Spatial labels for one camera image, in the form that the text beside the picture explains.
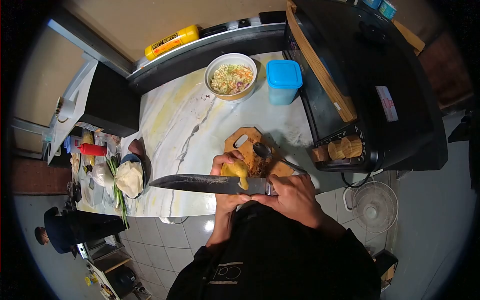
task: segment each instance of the fan grille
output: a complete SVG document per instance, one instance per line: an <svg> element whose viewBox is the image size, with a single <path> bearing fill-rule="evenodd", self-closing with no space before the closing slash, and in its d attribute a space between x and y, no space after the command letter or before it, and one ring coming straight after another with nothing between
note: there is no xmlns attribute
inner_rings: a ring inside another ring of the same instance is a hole
<svg viewBox="0 0 480 300"><path fill-rule="evenodd" d="M355 191L353 216L370 233L387 231L398 215L398 201L393 190L383 182L367 182Z"/></svg>

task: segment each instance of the red ketchup bottle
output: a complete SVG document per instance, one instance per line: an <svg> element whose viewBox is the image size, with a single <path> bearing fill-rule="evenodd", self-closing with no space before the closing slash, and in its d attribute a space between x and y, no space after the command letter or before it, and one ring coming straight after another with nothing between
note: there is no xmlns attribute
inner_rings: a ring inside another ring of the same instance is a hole
<svg viewBox="0 0 480 300"><path fill-rule="evenodd" d="M99 146L99 145L92 145L92 144L81 144L80 153L83 155L95 155L95 156L106 156L107 155L107 147L106 146Z"/></svg>

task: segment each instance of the cabinet door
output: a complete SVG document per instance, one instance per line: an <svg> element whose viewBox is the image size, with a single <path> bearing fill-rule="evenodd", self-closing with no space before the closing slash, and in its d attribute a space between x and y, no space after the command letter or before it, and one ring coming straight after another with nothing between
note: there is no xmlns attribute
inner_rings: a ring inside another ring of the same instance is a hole
<svg viewBox="0 0 480 300"><path fill-rule="evenodd" d="M12 191L23 195L65 195L72 181L70 168L47 166L41 160L15 158L12 163Z"/></svg>

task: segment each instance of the wooden cutting board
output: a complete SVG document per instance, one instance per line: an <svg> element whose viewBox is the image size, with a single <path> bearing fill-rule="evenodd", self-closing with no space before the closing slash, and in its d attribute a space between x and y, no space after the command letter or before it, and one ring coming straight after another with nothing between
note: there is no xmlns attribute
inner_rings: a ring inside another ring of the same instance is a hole
<svg viewBox="0 0 480 300"><path fill-rule="evenodd" d="M243 135L247 135L247 140L241 144L238 148L235 147L235 142ZM249 169L249 177L262 177L265 178L269 174L275 174L279 177L290 176L293 173L293 169L284 163L278 161L272 161L271 158L267 160L259 157L253 151L254 143L262 143L270 147L273 156L279 156L275 149L268 144L267 140L255 127L241 127L235 133L225 140L224 152L233 150L239 150L245 157L244 162Z"/></svg>

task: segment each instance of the spoon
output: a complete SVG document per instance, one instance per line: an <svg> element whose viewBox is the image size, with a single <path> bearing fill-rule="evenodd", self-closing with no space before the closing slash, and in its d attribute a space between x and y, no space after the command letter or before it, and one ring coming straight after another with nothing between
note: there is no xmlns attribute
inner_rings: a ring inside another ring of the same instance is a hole
<svg viewBox="0 0 480 300"><path fill-rule="evenodd" d="M266 145L264 145L262 143L254 143L253 144L253 151L263 159L267 159L267 158L275 159L277 161L280 161L280 162L286 164L287 166L294 169L295 171L297 171L300 174L307 174L307 171L305 171L301 167L299 167L297 165L294 165L294 164L292 164L291 162L289 162L285 159L273 157L272 150L270 150L270 147L267 147Z"/></svg>

